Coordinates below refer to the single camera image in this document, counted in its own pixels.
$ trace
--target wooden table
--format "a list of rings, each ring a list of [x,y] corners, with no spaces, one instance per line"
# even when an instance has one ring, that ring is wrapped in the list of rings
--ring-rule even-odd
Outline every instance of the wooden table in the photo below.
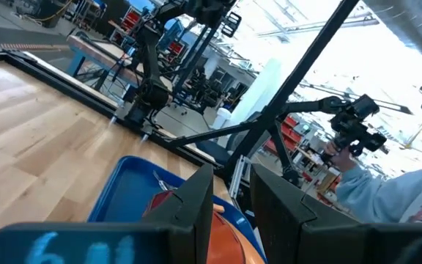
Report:
[[[78,74],[79,69],[81,68],[82,64],[86,59],[94,62],[96,65],[101,66],[101,68],[103,68],[104,70],[115,72],[116,70],[118,70],[119,67],[119,65],[116,65],[116,62],[123,56],[123,54],[125,54],[125,52],[121,48],[119,48],[113,43],[97,42],[96,45],[101,46],[101,48],[109,52],[116,59],[103,53],[101,50],[94,47],[93,45],[90,45],[87,42],[83,41],[80,37],[69,36],[67,38],[67,42],[71,49],[75,52],[75,57],[71,61],[71,64],[67,71],[67,73],[71,76],[76,76]],[[129,61],[126,60],[125,65],[129,65],[130,63],[131,59]],[[137,87],[138,84],[140,84],[142,81],[142,77],[140,75],[144,72],[143,65],[140,64],[136,68],[136,70],[140,74],[135,73],[132,70],[123,69],[120,71],[118,78],[122,79],[123,81],[126,81],[134,87]],[[172,92],[172,82],[165,77],[160,77],[160,80],[164,83],[167,89]]]
[[[148,159],[184,179],[198,169],[152,142],[139,146],[137,135],[108,121],[0,62],[0,228],[22,221],[86,221],[125,155]],[[230,201],[217,177],[214,191]]]
[[[340,174],[340,171],[337,170],[336,168],[333,168],[333,167],[327,168],[326,166],[324,166],[323,161],[319,158],[316,158],[315,155],[311,155],[311,154],[307,153],[305,150],[301,149],[300,147],[296,147],[296,150],[299,151],[300,154],[302,154],[306,158],[308,158],[312,163],[316,164],[318,167],[325,170],[326,172],[329,172],[329,173],[332,173],[332,174],[335,174],[335,175]]]
[[[126,32],[124,29],[122,29],[122,27],[120,25],[118,25],[117,23],[109,20],[108,24],[110,24],[111,26],[113,26],[115,28],[115,30],[117,32],[119,32],[122,36],[127,36],[128,32]]]

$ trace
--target person's arm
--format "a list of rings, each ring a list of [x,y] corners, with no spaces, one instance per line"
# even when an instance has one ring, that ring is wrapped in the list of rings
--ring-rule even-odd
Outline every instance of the person's arm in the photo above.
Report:
[[[384,181],[359,166],[344,172],[336,188],[338,201],[365,223],[398,223],[421,192],[422,170]]]

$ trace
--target blue tray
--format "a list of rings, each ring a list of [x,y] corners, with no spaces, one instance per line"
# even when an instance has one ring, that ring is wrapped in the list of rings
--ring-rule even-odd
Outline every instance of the blue tray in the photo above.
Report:
[[[162,190],[152,171],[166,183],[178,187],[184,180],[161,167],[134,156],[121,158],[95,203],[88,222],[135,222],[154,195]],[[224,206],[222,216],[233,224],[265,260],[253,230],[244,215],[228,202],[213,196],[213,202]]]

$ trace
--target gray sweatshirt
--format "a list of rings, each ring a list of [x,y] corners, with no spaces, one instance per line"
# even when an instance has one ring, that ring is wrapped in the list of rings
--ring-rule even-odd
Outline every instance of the gray sweatshirt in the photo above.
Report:
[[[384,181],[357,166],[343,173],[336,196],[365,223],[422,223],[422,169]]]

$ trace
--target metal pole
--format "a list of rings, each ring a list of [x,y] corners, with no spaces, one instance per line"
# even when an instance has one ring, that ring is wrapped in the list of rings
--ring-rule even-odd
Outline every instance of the metal pole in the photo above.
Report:
[[[187,80],[190,73],[193,71],[194,66],[198,62],[199,58],[204,52],[204,49],[210,44],[212,37],[214,36],[214,33],[218,30],[219,26],[214,26],[211,28],[210,33],[206,36],[206,38],[203,40],[203,43],[199,47],[199,49],[196,51],[195,56],[191,59],[190,63],[187,64],[187,70],[185,70],[182,75],[180,76],[179,81],[175,84],[174,87],[174,93],[179,92],[182,89],[183,84]]]
[[[203,39],[204,35],[206,34],[206,31],[208,30],[208,27],[205,26],[203,28],[203,30],[201,31],[201,33],[199,34],[199,36],[196,38],[195,43],[191,46],[191,48],[188,50],[187,55],[185,56],[185,58],[183,58],[183,60],[180,62],[180,69],[187,67],[187,62],[191,59],[191,57],[193,56],[193,52],[196,50],[196,47],[198,47],[198,44],[201,42],[201,40]]]
[[[340,5],[338,5],[323,29],[317,35],[310,47],[308,47],[302,59],[278,90],[275,97],[270,101],[268,106],[265,107],[261,117],[258,119],[259,124],[249,130],[245,138],[237,146],[237,149],[227,161],[222,173],[219,173],[219,175],[223,176],[225,181],[230,180],[233,168],[239,160],[239,157],[241,155],[247,156],[260,136],[274,125],[275,118],[281,113],[288,97],[294,92],[297,85],[302,81],[306,73],[312,67],[312,64],[315,63],[325,46],[331,41],[336,31],[356,7],[358,2],[359,0],[343,0]]]

